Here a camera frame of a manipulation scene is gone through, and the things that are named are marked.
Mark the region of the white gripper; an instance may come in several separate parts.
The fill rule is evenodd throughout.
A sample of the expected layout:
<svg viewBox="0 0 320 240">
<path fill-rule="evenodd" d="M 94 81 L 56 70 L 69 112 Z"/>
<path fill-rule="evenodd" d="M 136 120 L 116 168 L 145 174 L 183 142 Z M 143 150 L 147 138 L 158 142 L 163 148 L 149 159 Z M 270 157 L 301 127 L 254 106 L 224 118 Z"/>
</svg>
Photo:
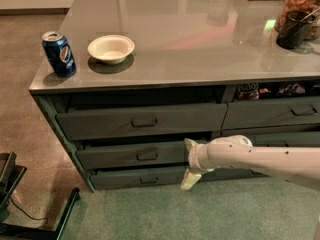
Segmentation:
<svg viewBox="0 0 320 240">
<path fill-rule="evenodd" d="M 184 173 L 181 183 L 182 190 L 190 190 L 202 177 L 201 174 L 212 172 L 213 168 L 205 165 L 207 158 L 207 145 L 198 144 L 196 141 L 185 138 L 184 143 L 188 154 L 189 169 Z"/>
</svg>

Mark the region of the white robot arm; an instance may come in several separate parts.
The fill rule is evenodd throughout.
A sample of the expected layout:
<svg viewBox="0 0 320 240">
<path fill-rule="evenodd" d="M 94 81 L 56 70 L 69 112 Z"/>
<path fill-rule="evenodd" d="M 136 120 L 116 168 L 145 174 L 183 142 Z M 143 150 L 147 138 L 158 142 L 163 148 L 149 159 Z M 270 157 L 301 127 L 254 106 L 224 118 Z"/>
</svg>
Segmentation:
<svg viewBox="0 0 320 240">
<path fill-rule="evenodd" d="M 258 147 L 244 135 L 216 138 L 200 144 L 184 140 L 188 168 L 181 183 L 191 189 L 203 174 L 215 169 L 250 169 L 290 183 L 320 190 L 319 147 Z"/>
</svg>

